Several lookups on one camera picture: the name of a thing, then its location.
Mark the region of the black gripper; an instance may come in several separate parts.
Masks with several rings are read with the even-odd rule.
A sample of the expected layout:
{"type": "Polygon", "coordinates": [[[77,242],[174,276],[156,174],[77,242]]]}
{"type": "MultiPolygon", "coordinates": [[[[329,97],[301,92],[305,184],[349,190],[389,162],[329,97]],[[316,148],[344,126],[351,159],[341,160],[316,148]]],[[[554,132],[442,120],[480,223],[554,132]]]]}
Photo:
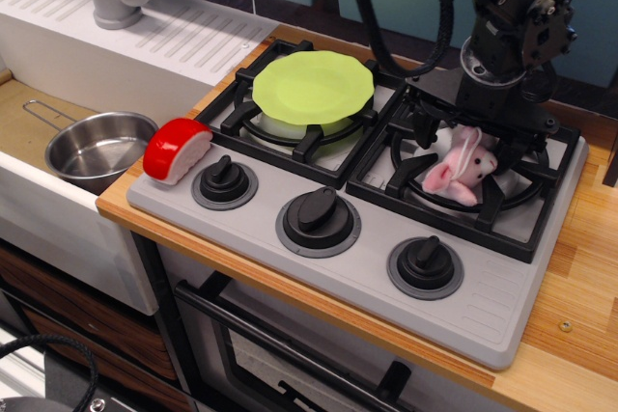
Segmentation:
{"type": "Polygon", "coordinates": [[[490,87],[474,81],[462,69],[434,69],[409,80],[414,109],[414,140],[428,149],[442,123],[475,126],[498,139],[494,176],[513,169],[528,151],[545,147],[560,122],[542,104],[522,96],[520,85],[490,87]]]}

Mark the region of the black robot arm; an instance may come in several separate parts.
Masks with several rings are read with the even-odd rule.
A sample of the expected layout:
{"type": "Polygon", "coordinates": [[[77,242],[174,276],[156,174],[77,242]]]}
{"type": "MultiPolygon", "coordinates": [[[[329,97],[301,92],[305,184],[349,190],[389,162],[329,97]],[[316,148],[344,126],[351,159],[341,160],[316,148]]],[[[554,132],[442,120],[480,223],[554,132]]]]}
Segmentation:
{"type": "Polygon", "coordinates": [[[542,103],[558,84],[554,58],[577,34],[572,0],[473,0],[476,19],[460,52],[457,91],[447,98],[465,125],[498,140],[498,173],[542,151],[558,121],[542,103]]]}

